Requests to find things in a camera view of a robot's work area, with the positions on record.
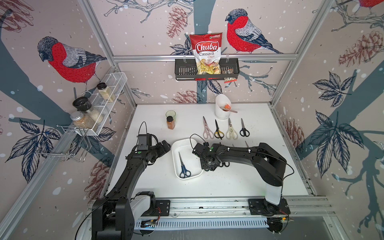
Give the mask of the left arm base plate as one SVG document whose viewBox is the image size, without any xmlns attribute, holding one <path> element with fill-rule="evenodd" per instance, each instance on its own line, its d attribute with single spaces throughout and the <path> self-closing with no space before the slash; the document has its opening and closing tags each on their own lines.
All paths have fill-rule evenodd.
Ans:
<svg viewBox="0 0 384 240">
<path fill-rule="evenodd" d="M 156 203 L 151 204 L 150 208 L 142 214 L 142 217 L 169 216 L 170 205 L 170 200 L 156 200 Z"/>
</svg>

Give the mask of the black handled long scissors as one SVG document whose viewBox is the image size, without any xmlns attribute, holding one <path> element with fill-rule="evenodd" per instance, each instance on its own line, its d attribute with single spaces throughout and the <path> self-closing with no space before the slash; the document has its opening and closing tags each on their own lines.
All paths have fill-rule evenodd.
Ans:
<svg viewBox="0 0 384 240">
<path fill-rule="evenodd" d="M 221 163 L 219 164 L 219 167 L 220 167 L 220 168 L 223 168 L 223 167 L 228 168 L 229 166 L 230 166 L 230 163 L 229 163 L 229 162 L 221 162 Z"/>
</svg>

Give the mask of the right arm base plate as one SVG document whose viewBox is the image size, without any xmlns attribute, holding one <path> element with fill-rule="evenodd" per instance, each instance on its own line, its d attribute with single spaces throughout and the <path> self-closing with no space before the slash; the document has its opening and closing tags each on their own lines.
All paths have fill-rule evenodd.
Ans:
<svg viewBox="0 0 384 240">
<path fill-rule="evenodd" d="M 281 198 L 280 203 L 276 206 L 265 199 L 248 199 L 249 210 L 251 215 L 260 215 L 265 217 L 273 217 L 274 215 L 290 215 L 291 210 L 287 200 Z"/>
</svg>

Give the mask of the black yellow handled scissors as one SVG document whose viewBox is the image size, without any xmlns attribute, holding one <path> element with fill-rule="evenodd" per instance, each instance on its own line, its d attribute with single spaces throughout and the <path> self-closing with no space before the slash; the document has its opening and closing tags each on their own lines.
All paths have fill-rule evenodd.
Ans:
<svg viewBox="0 0 384 240">
<path fill-rule="evenodd" d="M 220 130 L 217 120 L 215 120 L 215 125 L 216 125 L 216 130 L 215 130 L 214 136 L 215 138 L 222 140 L 225 134 Z"/>
</svg>

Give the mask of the pink handled kitchen scissors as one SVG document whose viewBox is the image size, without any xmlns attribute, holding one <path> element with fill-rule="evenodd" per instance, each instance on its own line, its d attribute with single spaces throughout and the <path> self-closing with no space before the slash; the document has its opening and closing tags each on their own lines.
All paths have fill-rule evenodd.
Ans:
<svg viewBox="0 0 384 240">
<path fill-rule="evenodd" d="M 204 123 L 204 132 L 203 137 L 204 139 L 214 139 L 214 133 L 209 129 L 209 126 L 207 124 L 206 118 L 203 117 L 203 123 Z"/>
</svg>

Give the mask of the white plastic storage box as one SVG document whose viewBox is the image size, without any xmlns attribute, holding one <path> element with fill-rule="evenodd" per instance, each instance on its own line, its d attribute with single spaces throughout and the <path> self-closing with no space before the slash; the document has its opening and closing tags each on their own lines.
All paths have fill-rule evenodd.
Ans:
<svg viewBox="0 0 384 240">
<path fill-rule="evenodd" d="M 174 142 L 171 146 L 175 174 L 179 180 L 190 180 L 193 178 L 197 178 L 203 173 L 200 159 L 192 153 L 193 147 L 196 144 L 197 141 L 195 139 L 183 139 Z M 189 178 L 181 179 L 179 177 L 179 174 L 181 173 L 179 153 L 181 153 L 183 162 L 187 170 L 189 170 L 192 174 Z"/>
</svg>

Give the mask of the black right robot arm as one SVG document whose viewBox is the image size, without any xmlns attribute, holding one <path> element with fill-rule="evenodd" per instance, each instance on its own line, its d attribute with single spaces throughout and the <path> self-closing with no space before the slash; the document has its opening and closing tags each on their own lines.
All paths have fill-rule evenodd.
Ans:
<svg viewBox="0 0 384 240">
<path fill-rule="evenodd" d="M 268 144 L 260 143 L 256 147 L 241 148 L 197 143 L 192 153 L 200 159 L 204 171 L 215 171 L 225 163 L 244 164 L 258 171 L 266 183 L 266 193 L 263 199 L 249 199 L 251 215 L 273 217 L 278 214 L 291 214 L 287 201 L 282 197 L 288 163 Z"/>
</svg>

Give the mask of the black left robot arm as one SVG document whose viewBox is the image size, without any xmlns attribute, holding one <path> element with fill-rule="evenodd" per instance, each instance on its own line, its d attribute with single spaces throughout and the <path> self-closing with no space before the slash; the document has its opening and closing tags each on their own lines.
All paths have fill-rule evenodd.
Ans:
<svg viewBox="0 0 384 240">
<path fill-rule="evenodd" d="M 171 150 L 166 141 L 140 150 L 135 146 L 126 156 L 127 164 L 112 190 L 92 207 L 93 240 L 130 240 L 137 218 L 134 216 L 131 196 L 149 163 L 154 163 Z"/>
</svg>

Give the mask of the blue handled scissors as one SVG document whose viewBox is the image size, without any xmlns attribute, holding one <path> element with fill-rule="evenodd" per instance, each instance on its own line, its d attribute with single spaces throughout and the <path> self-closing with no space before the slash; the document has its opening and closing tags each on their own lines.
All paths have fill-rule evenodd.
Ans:
<svg viewBox="0 0 384 240">
<path fill-rule="evenodd" d="M 179 177 L 181 179 L 186 179 L 186 178 L 189 178 L 192 174 L 189 170 L 187 170 L 184 162 L 183 162 L 183 159 L 182 159 L 182 156 L 181 156 L 181 153 L 179 153 L 179 159 L 180 159 L 180 163 L 181 163 L 181 173 L 179 174 Z"/>
</svg>

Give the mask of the cream handled kitchen scissors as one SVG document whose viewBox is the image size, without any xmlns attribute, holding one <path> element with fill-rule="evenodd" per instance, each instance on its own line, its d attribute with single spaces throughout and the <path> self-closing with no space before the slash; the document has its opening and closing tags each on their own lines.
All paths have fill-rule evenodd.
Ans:
<svg viewBox="0 0 384 240">
<path fill-rule="evenodd" d="M 231 119 L 228 119 L 228 130 L 226 132 L 226 138 L 228 140 L 230 139 L 233 139 L 233 140 L 237 140 L 239 135 L 238 133 L 235 131 L 235 129 L 233 128 L 233 125 L 232 125 L 232 121 Z"/>
</svg>

